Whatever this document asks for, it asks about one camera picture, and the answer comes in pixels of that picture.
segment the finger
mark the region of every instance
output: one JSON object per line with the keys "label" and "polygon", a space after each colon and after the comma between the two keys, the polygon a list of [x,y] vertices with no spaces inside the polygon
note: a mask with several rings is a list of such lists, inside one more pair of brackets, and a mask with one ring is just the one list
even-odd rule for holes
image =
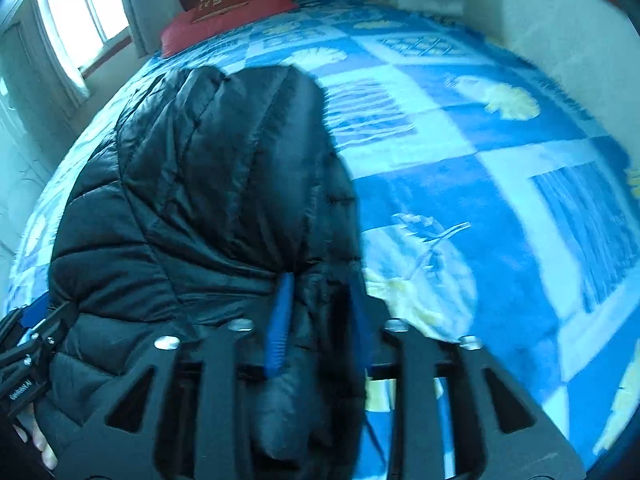
{"label": "finger", "polygon": [[20,438],[22,439],[23,442],[27,442],[28,437],[27,434],[24,432],[24,430],[22,430],[21,428],[18,428],[18,426],[14,426],[15,428],[15,432],[18,434],[18,436],[20,436]]}
{"label": "finger", "polygon": [[38,448],[39,451],[44,452],[44,450],[47,449],[47,439],[40,431],[40,427],[38,426],[38,423],[35,421],[35,419],[33,419],[31,437],[33,439],[33,444]]}
{"label": "finger", "polygon": [[49,445],[47,445],[45,450],[42,452],[42,463],[49,470],[55,469],[58,465],[58,459]]}

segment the red pillow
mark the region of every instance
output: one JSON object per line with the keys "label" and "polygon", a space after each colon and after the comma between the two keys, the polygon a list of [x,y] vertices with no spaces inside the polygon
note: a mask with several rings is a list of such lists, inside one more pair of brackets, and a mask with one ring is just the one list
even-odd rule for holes
{"label": "red pillow", "polygon": [[191,11],[191,23],[229,12],[248,3],[249,0],[200,0],[200,4]]}
{"label": "red pillow", "polygon": [[191,23],[198,8],[178,14],[162,33],[162,57],[170,57],[196,43],[247,23],[297,9],[292,0],[249,0],[245,6]]}

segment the black puffer jacket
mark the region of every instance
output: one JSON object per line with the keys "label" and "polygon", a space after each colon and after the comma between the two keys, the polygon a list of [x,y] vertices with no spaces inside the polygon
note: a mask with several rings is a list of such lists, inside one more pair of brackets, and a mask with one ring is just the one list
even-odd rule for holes
{"label": "black puffer jacket", "polygon": [[36,404],[58,456],[159,331],[197,340],[249,317],[260,340],[293,272],[286,366],[251,386],[256,478],[350,478],[364,377],[344,283],[360,239],[323,97],[295,68],[201,68],[123,111],[74,186],[50,266],[52,304],[81,313]]}

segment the silver bolt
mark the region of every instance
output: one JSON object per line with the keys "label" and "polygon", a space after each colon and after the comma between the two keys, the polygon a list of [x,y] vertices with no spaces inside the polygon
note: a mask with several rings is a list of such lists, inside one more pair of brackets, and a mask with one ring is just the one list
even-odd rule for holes
{"label": "silver bolt", "polygon": [[158,350],[175,350],[180,346],[180,340],[172,335],[163,335],[154,342]]}
{"label": "silver bolt", "polygon": [[254,329],[254,322],[250,319],[241,317],[229,323],[229,330],[233,332],[251,332]]}
{"label": "silver bolt", "polygon": [[385,330],[387,332],[407,332],[409,330],[409,326],[402,319],[389,319],[385,323]]}
{"label": "silver bolt", "polygon": [[460,338],[460,347],[465,350],[479,350],[482,348],[482,340],[475,335],[465,335]]}

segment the blue checkered pattern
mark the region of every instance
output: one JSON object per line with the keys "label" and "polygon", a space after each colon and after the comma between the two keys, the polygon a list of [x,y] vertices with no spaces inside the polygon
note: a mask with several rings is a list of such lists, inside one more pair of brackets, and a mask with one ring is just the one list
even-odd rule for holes
{"label": "blue checkered pattern", "polygon": [[[153,57],[44,190],[5,311],[47,290],[66,199],[127,100],[167,70],[206,64],[295,64],[315,76],[360,198],[370,294],[428,335],[479,335],[593,464],[602,435],[625,423],[608,421],[639,337],[640,210],[628,156],[528,62],[419,14],[307,0]],[[386,476],[392,386],[370,387],[357,478]],[[450,446],[445,462],[451,475]]]}

